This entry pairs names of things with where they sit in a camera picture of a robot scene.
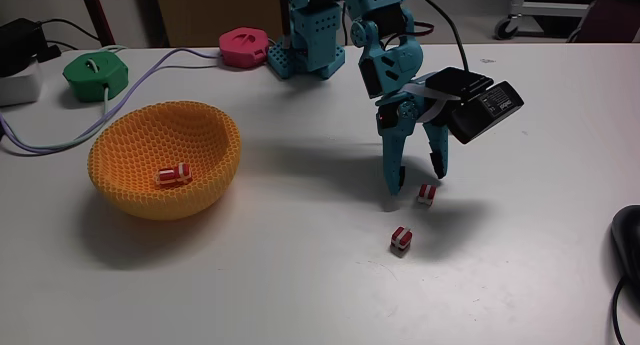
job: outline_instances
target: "white table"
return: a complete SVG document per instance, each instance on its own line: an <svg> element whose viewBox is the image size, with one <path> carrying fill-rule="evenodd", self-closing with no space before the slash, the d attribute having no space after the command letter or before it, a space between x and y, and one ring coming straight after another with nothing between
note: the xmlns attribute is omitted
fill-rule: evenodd
<svg viewBox="0 0 640 345"><path fill-rule="evenodd" d="M119 55L136 80L166 51ZM383 211L376 109L355 48L325 82L167 69L134 93L117 117L189 99L240 128L228 192L184 221L107 204L87 176L93 140L39 158L0 152L0 343L612 344L609 224L640 201L640 47L467 51L472 70L507 79L526 105L467 146L452 138L430 210L414 205L421 183L437 183L418 128L399 209ZM424 52L422 73L460 62L455 46ZM3 109L28 141L68 140L99 116L61 75L78 54L43 66L38 103ZM414 229L404 258L389 252L399 225ZM619 311L627 343L639 342L626 296Z"/></svg>

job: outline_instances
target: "red and white cube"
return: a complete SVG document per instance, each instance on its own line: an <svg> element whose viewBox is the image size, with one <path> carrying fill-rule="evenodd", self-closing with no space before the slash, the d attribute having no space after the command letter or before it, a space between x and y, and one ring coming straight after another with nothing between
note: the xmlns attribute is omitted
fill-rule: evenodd
<svg viewBox="0 0 640 345"><path fill-rule="evenodd" d="M185 163L179 163L178 166L173 168L160 169L155 176L156 184L161 186L186 184L190 182L191 179L191 168L189 164Z"/></svg>
<svg viewBox="0 0 640 345"><path fill-rule="evenodd" d="M391 246L404 251L411 244L411 238L413 238L411 229L401 226L391 236Z"/></svg>
<svg viewBox="0 0 640 345"><path fill-rule="evenodd" d="M433 199L436 197L436 187L433 185L424 184L420 187L418 193L418 202L427 206L433 205Z"/></svg>

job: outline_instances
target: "woven bowl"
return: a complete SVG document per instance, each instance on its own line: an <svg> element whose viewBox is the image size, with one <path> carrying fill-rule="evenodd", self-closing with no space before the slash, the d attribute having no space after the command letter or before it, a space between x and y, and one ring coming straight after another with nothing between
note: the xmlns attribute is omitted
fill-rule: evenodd
<svg viewBox="0 0 640 345"><path fill-rule="evenodd" d="M231 118L202 103L166 102L129 113L98 137L89 177L115 206L151 220L175 220L211 206L240 162L241 140ZM156 185L159 169L189 164L186 185Z"/></svg>

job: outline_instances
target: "computer mouse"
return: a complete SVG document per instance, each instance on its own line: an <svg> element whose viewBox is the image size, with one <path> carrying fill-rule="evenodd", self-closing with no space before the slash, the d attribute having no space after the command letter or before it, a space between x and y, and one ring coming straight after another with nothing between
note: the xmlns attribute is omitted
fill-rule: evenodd
<svg viewBox="0 0 640 345"><path fill-rule="evenodd" d="M611 234L616 244L623 276L640 295L640 205L627 206L613 218Z"/></svg>

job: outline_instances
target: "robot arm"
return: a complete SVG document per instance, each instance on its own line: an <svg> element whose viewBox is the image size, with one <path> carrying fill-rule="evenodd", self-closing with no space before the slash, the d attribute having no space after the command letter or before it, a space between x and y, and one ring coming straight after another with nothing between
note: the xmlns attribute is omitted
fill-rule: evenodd
<svg viewBox="0 0 640 345"><path fill-rule="evenodd" d="M416 123L423 123L435 173L443 178L447 174L450 128L466 144L523 104L507 83L489 94L487 89L493 80L468 71L448 68L414 79L423 53L411 35L415 23L409 10L400 6L403 1L344 0L343 4L353 20L351 39L356 47L363 48L358 65L367 93L372 99L380 98L376 101L376 122L383 143L384 177L392 195L398 194L404 183L404 144ZM283 79L296 73L329 78L345 60L344 49L336 43L340 23L337 0L288 3L282 18L283 25L290 26L269 50L269 64ZM390 36L398 37L400 45L386 50L381 40Z"/></svg>

